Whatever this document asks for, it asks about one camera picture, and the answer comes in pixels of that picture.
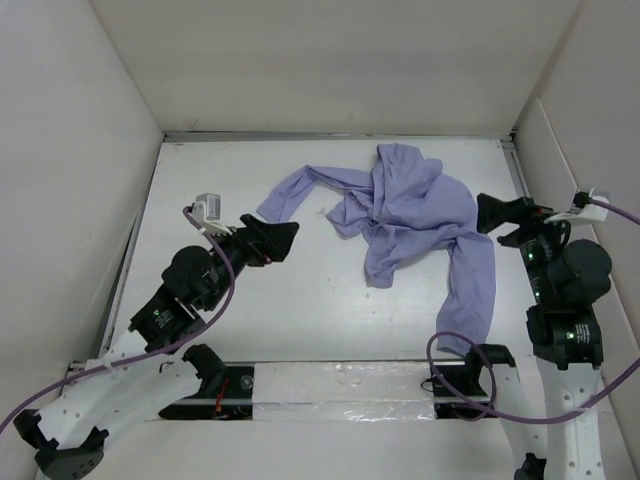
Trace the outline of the lilac zip-up jacket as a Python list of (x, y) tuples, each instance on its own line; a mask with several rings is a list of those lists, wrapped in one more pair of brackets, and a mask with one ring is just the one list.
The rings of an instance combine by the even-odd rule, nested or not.
[(436, 317), (437, 348), (459, 356), (487, 340), (495, 306), (492, 240), (477, 230), (478, 206), (468, 187), (406, 144), (380, 144), (368, 171), (306, 165), (281, 180), (258, 206), (269, 223), (289, 221), (314, 187), (342, 194), (326, 215), (343, 238), (368, 245), (365, 277), (389, 288), (396, 270), (433, 251), (450, 259), (448, 294)]

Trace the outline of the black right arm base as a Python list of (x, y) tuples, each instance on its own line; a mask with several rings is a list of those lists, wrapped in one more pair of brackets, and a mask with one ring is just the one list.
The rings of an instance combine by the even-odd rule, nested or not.
[[(442, 377), (461, 394), (485, 407), (489, 406), (488, 392), (479, 385), (477, 379), (467, 372), (463, 361), (436, 361), (435, 366)], [(484, 417), (493, 418), (493, 415), (473, 409), (454, 395), (435, 375), (433, 366), (430, 367), (429, 377), (422, 382), (421, 387), (432, 394), (434, 414), (437, 420), (477, 421)]]

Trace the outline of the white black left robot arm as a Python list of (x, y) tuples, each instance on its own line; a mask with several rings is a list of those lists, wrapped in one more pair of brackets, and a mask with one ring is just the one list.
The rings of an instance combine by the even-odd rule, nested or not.
[(218, 394), (226, 366), (196, 341), (214, 324), (201, 315), (219, 319), (242, 270), (283, 262), (299, 231), (296, 222), (270, 224), (244, 214), (242, 227), (213, 234), (194, 208), (183, 212), (210, 245), (173, 256), (156, 293), (109, 351), (54, 384), (62, 392), (57, 399), (39, 409), (25, 404), (9, 418), (46, 478), (83, 479), (131, 427), (177, 400)]

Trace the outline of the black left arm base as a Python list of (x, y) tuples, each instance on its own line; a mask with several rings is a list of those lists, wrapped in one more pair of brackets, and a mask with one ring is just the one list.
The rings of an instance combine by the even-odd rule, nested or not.
[(163, 420), (245, 421), (253, 419), (253, 363), (224, 363), (207, 345), (193, 345), (183, 360), (196, 367), (199, 389), (159, 412)]

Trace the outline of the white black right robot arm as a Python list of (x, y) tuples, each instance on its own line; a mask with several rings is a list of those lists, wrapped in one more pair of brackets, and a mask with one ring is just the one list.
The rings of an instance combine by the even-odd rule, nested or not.
[(602, 479), (596, 411), (586, 407), (599, 384), (603, 340), (593, 305), (609, 292), (612, 260), (591, 240), (570, 238), (578, 225), (601, 223), (607, 199), (579, 192), (567, 212), (529, 197), (502, 201), (477, 198), (477, 229), (489, 233), (505, 223), (515, 230), (498, 239), (519, 251), (535, 303), (527, 333), (541, 377), (545, 422), (530, 422), (530, 405), (516, 362), (503, 345), (483, 344), (465, 357), (462, 381), (487, 393), (509, 441), (516, 479)]

